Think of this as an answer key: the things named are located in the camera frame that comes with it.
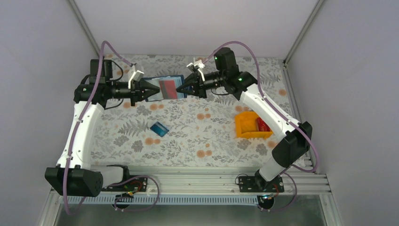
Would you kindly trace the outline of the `blue leather card holder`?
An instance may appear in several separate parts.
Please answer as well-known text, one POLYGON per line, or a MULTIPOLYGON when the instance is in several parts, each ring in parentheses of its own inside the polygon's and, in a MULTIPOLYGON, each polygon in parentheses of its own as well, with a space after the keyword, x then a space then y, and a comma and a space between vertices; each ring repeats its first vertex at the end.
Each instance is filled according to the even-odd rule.
POLYGON ((144 79, 150 84, 160 88, 160 92, 147 98, 146 102, 187 98, 186 94, 176 91, 176 89, 184 82, 184 77, 182 75, 160 76, 144 79))

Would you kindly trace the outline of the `blue credit card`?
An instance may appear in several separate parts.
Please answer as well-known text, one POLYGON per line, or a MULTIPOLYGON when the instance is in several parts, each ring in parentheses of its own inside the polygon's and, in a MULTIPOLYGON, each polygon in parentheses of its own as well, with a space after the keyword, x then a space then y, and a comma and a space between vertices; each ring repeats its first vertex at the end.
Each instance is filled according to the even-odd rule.
POLYGON ((169 132, 169 129, 164 125, 162 125, 160 122, 154 123, 150 127, 150 130, 156 133, 160 137, 164 137, 169 132))

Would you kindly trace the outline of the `red credit card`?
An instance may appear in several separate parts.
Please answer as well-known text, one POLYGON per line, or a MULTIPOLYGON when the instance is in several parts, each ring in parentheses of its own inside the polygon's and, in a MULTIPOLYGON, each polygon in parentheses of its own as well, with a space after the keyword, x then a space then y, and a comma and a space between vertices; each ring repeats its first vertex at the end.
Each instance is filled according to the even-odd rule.
POLYGON ((160 90, 164 99, 178 99, 176 84, 173 80, 161 80, 160 90))

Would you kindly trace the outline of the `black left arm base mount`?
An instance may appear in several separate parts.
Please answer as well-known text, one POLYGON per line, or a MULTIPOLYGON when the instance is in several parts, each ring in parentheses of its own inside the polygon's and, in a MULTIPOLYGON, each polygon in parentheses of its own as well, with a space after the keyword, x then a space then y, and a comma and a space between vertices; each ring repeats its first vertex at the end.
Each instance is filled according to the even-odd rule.
MULTIPOLYGON (((136 175, 131 175, 126 165, 107 165, 108 167, 118 167, 122 169, 122 179, 117 181, 117 183, 125 182, 126 180, 136 177, 136 175)), ((148 178, 136 178, 129 182, 124 183, 120 186, 107 186, 102 189, 103 192, 145 192, 148 184, 148 178)))

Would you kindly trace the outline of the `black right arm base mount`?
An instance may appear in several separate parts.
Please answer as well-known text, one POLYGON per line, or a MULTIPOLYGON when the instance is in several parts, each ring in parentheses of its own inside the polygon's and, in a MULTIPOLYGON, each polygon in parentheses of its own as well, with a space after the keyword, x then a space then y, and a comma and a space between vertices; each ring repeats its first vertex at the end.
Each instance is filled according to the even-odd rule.
POLYGON ((248 176, 239 174, 235 183, 241 193, 281 193, 285 191, 281 176, 276 176, 272 181, 265 181, 261 176, 248 176))

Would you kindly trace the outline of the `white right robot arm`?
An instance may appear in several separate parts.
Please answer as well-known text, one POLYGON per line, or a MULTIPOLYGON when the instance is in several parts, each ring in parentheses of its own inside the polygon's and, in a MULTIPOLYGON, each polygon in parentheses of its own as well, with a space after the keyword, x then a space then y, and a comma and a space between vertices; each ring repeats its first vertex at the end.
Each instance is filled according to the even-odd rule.
POLYGON ((249 106, 272 130, 278 143, 272 157, 255 173, 255 186, 266 192, 273 179, 291 167, 311 147, 312 126, 299 122, 280 108, 260 86, 257 78, 239 69, 234 52, 222 47, 213 54, 216 71, 204 73, 202 60, 187 65, 191 74, 176 90, 180 93, 207 98, 207 90, 223 87, 237 100, 249 106))

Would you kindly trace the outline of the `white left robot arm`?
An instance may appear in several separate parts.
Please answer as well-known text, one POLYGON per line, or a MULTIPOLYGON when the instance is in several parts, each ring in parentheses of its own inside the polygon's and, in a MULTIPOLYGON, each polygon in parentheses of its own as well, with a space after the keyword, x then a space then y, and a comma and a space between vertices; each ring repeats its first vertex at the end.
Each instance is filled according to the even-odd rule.
POLYGON ((45 179, 59 195, 96 197, 100 192, 115 186, 124 191, 130 187, 131 177, 125 165, 92 166, 90 152, 95 131, 107 102, 111 99, 129 99, 131 105, 158 94, 160 88, 134 72, 128 82, 112 79, 113 61, 90 61, 90 74, 85 76, 74 91, 74 117, 64 150, 55 167, 48 167, 45 179))

